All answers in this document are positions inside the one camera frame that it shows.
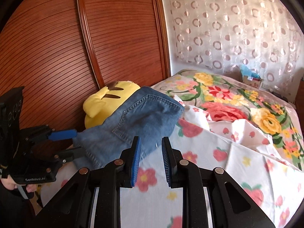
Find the floral blanket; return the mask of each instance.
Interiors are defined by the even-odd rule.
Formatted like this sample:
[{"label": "floral blanket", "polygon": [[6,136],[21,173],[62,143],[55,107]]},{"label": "floral blanket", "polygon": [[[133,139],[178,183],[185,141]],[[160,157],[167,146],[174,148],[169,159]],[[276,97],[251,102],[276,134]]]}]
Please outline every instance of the floral blanket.
[{"label": "floral blanket", "polygon": [[247,119],[272,136],[283,159],[300,170],[304,163],[303,136],[296,111],[274,95],[229,77],[181,70],[153,89],[177,95],[185,104],[207,111],[213,121]]}]

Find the blue gripper pad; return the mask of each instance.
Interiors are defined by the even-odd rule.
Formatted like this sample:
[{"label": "blue gripper pad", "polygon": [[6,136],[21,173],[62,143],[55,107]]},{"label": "blue gripper pad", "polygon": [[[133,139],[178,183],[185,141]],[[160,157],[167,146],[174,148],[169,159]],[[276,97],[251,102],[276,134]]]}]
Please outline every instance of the blue gripper pad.
[{"label": "blue gripper pad", "polygon": [[75,129],[61,130],[61,131],[52,132],[48,136],[48,139],[52,141],[66,140],[66,139],[72,139],[76,137],[76,135],[77,135],[77,130]]}]

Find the stitching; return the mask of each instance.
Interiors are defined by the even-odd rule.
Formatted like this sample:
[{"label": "stitching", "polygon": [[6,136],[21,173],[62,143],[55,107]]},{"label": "stitching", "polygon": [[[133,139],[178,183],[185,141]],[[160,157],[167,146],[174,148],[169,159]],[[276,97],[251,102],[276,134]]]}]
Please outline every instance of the stitching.
[{"label": "stitching", "polygon": [[172,108],[174,108],[175,110],[180,110],[180,111],[183,111],[183,109],[177,105],[177,104],[174,104],[173,102],[165,99],[165,98],[162,98],[162,97],[159,97],[159,96],[156,96],[156,95],[153,95],[153,94],[147,94],[146,96],[144,96],[143,98],[141,98],[140,100],[136,101],[133,105],[131,105],[127,110],[125,110],[121,116],[121,120],[119,122],[119,124],[112,130],[112,133],[117,133],[117,134],[120,134],[121,137],[125,137],[123,136],[121,133],[117,132],[118,128],[121,126],[121,124],[124,122],[124,119],[125,119],[125,116],[126,116],[126,113],[131,111],[132,109],[134,109],[136,106],[138,106],[139,104],[141,104],[143,101],[145,101],[146,99],[154,99],[154,100],[159,100],[161,102],[164,102],[166,104],[168,104],[169,106],[171,106]]}]

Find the wooden wardrobe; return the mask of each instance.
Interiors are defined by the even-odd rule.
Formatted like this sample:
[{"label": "wooden wardrobe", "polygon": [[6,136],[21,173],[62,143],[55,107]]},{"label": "wooden wardrobe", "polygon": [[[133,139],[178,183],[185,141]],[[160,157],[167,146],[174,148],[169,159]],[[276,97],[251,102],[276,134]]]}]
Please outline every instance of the wooden wardrobe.
[{"label": "wooden wardrobe", "polygon": [[25,86],[21,128],[82,131],[89,95],[169,65],[162,0],[23,0],[0,33],[0,95]]}]

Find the metal screw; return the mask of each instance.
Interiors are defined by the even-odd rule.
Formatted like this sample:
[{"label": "metal screw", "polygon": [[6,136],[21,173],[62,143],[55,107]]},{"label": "metal screw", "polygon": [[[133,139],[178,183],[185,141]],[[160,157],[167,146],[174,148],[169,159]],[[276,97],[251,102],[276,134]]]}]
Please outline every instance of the metal screw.
[{"label": "metal screw", "polygon": [[83,167],[83,168],[81,168],[81,169],[79,170],[79,173],[80,173],[81,175],[85,175],[85,174],[88,173],[88,169],[85,168],[85,167]]},{"label": "metal screw", "polygon": [[182,159],[179,163],[180,163],[181,165],[188,165],[188,164],[189,164],[189,161],[186,160],[186,159]]},{"label": "metal screw", "polygon": [[221,167],[217,167],[217,168],[215,168],[215,172],[216,172],[217,174],[223,174],[223,173],[224,173],[224,169],[221,168]]},{"label": "metal screw", "polygon": [[123,163],[124,163],[124,161],[122,159],[116,159],[114,161],[114,164],[116,164],[116,165],[122,165]]}]

